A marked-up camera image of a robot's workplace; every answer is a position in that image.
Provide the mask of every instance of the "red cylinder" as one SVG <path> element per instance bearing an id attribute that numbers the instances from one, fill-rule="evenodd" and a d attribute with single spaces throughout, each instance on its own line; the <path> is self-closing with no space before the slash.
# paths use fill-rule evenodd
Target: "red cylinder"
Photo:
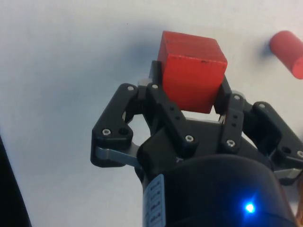
<path id="1" fill-rule="evenodd" d="M 290 31 L 275 34 L 269 43 L 272 53 L 298 79 L 303 79 L 303 42 Z"/>

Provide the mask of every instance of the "black cylindrical housing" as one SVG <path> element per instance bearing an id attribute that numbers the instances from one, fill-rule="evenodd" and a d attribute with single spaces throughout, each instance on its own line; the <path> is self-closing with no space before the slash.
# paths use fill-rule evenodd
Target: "black cylindrical housing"
<path id="1" fill-rule="evenodd" d="M 296 226 L 278 180 L 254 160 L 213 155 L 162 174 L 167 227 Z"/>

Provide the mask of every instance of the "white surface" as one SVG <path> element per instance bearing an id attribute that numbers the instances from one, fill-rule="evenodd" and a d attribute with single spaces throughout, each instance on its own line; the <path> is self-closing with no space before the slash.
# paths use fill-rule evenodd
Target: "white surface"
<path id="1" fill-rule="evenodd" d="M 162 30 L 217 39 L 232 88 L 270 102 L 302 138 L 303 81 L 267 48 L 279 30 L 303 39 L 302 9 L 300 0 L 1 0 L 0 133 L 33 227 L 141 226 L 133 169 L 93 166 L 90 137 L 118 85 L 147 77 Z M 148 131 L 133 126 L 142 142 Z"/>

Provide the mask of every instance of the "bolt head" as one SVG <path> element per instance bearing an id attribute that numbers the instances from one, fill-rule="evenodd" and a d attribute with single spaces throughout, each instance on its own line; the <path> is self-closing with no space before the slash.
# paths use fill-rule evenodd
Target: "bolt head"
<path id="1" fill-rule="evenodd" d="M 191 136 L 191 135 L 187 135 L 187 136 L 185 137 L 185 140 L 186 140 L 188 143 L 191 143 L 191 142 L 194 141 L 194 137 Z"/>
<path id="2" fill-rule="evenodd" d="M 297 151 L 297 155 L 298 155 L 299 157 L 303 158 L 303 151 L 301 151 L 301 150 Z"/>
<path id="3" fill-rule="evenodd" d="M 102 130 L 102 134 L 105 136 L 109 136 L 111 134 L 111 131 L 109 129 Z"/>
<path id="4" fill-rule="evenodd" d="M 234 95 L 233 98 L 236 99 L 236 100 L 240 100 L 241 99 L 241 97 L 239 95 Z"/>
<path id="5" fill-rule="evenodd" d="M 233 141 L 233 140 L 227 140 L 227 141 L 226 141 L 226 144 L 227 144 L 229 147 L 231 147 L 231 148 L 233 148 L 234 146 L 236 146 L 236 143 L 235 143 L 235 141 Z"/>

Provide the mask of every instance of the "hole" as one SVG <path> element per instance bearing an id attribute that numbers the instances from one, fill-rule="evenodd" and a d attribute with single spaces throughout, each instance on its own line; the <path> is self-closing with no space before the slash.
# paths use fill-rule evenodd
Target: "hole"
<path id="1" fill-rule="evenodd" d="M 127 135 L 129 133 L 127 128 L 121 128 L 119 129 L 119 133 L 123 136 Z"/>
<path id="2" fill-rule="evenodd" d="M 282 147 L 284 153 L 290 154 L 292 151 L 288 147 Z"/>
<path id="3" fill-rule="evenodd" d="M 212 108 L 210 113 L 195 113 L 190 111 L 184 111 L 182 110 L 182 113 L 186 118 L 189 118 L 190 120 L 196 120 L 196 121 L 214 121 L 218 122 L 218 119 L 220 115 L 216 114 L 214 107 Z"/>
<path id="4" fill-rule="evenodd" d="M 141 114 L 135 115 L 128 126 L 133 130 L 133 142 L 137 145 L 141 145 L 151 136 L 150 129 Z"/>

